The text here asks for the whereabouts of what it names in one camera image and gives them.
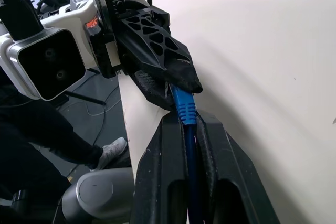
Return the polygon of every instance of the blue ethernet cable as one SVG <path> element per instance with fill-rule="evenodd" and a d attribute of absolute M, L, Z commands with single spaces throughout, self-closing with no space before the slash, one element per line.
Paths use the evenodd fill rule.
<path fill-rule="evenodd" d="M 183 124 L 188 168 L 188 215 L 190 224 L 203 224 L 200 183 L 197 171 L 197 113 L 193 94 L 171 85 L 179 118 Z"/>

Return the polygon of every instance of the person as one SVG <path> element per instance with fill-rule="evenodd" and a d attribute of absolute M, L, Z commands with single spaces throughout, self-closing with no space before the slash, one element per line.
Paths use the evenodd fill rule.
<path fill-rule="evenodd" d="M 27 189 L 33 202 L 57 202 L 71 183 L 30 142 L 90 170 L 103 169 L 127 147 L 123 137 L 90 145 L 51 104 L 20 94 L 0 67 L 0 184 L 12 194 Z"/>

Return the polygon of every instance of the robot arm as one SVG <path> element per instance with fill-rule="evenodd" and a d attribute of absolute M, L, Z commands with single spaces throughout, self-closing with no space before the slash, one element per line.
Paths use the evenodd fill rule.
<path fill-rule="evenodd" d="M 62 11 L 41 26 L 33 14 L 37 32 L 20 40 L 8 29 L 0 65 L 21 93 L 51 100 L 95 62 L 104 77 L 122 70 L 149 102 L 172 111 L 139 163 L 131 224 L 184 223 L 187 209 L 191 224 L 278 223 L 251 161 L 220 122 L 196 111 L 192 93 L 202 86 L 187 47 L 171 36 L 167 12 L 145 0 L 88 0 Z"/>

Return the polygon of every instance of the gray cylinder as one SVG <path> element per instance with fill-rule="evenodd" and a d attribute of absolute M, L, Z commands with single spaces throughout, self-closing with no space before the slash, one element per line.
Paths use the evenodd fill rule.
<path fill-rule="evenodd" d="M 62 210 L 70 224 L 93 218 L 128 222 L 134 193 L 131 168 L 87 173 L 64 193 Z"/>

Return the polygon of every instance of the floor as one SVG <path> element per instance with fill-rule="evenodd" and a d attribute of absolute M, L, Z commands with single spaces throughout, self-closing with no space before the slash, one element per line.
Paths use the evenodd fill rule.
<path fill-rule="evenodd" d="M 84 80 L 69 89 L 69 91 L 76 89 L 88 78 L 90 79 L 82 87 L 76 89 L 75 93 L 83 94 L 88 97 L 104 101 L 113 91 L 106 101 L 106 121 L 96 144 L 99 146 L 104 146 L 112 143 L 115 139 L 121 136 L 127 139 L 123 120 L 122 105 L 120 101 L 118 78 L 115 77 L 112 79 L 105 79 L 101 74 L 96 76 L 94 75 L 94 73 L 88 71 Z M 94 142 L 102 127 L 102 105 L 85 102 L 83 100 L 70 97 L 70 100 L 59 107 L 58 110 L 71 123 L 74 131 L 79 136 L 81 136 L 90 144 Z M 41 148 L 40 151 L 57 167 L 57 169 L 64 176 L 68 176 L 68 179 L 72 183 L 74 183 L 81 175 L 89 172 L 89 169 L 83 165 L 78 166 L 71 172 L 71 170 L 75 167 L 75 164 L 62 160 L 61 158 L 50 153 L 48 149 Z M 125 153 L 122 159 L 126 160 L 127 163 L 129 160 L 129 154 Z"/>

